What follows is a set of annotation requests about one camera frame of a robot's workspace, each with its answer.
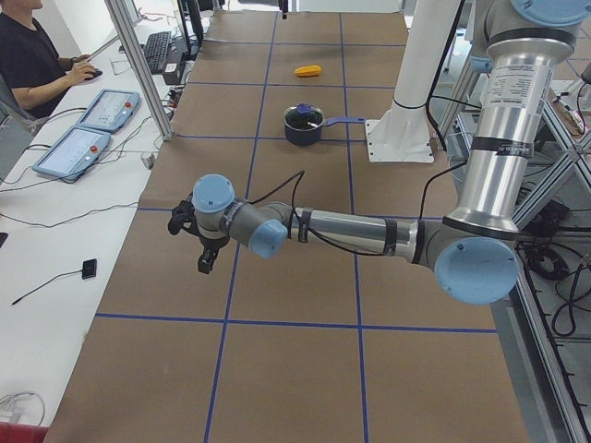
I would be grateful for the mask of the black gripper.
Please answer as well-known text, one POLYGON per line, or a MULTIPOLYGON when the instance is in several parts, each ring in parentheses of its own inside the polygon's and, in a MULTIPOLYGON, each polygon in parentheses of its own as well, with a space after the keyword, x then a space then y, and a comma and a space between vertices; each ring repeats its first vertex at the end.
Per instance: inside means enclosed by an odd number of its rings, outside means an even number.
POLYGON ((219 251, 227 245, 227 237, 223 235, 218 238, 210 238, 200 233, 198 238, 203 247, 203 253, 197 260, 198 272, 210 273, 213 270, 219 251))

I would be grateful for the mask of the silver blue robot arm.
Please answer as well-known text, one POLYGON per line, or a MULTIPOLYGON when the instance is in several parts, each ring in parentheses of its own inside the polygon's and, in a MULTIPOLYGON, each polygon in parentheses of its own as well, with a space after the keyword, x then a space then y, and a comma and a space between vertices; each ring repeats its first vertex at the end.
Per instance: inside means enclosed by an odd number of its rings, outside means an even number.
POLYGON ((513 208, 557 65, 576 45, 586 1, 480 1, 470 65, 488 74, 464 184, 441 221, 395 221, 290 203, 256 207, 219 174, 202 176, 189 207, 203 245, 198 269, 211 271, 230 241, 265 258, 287 238, 316 237, 360 255, 403 257, 431 269, 453 298, 474 305, 500 300, 516 284, 513 208))

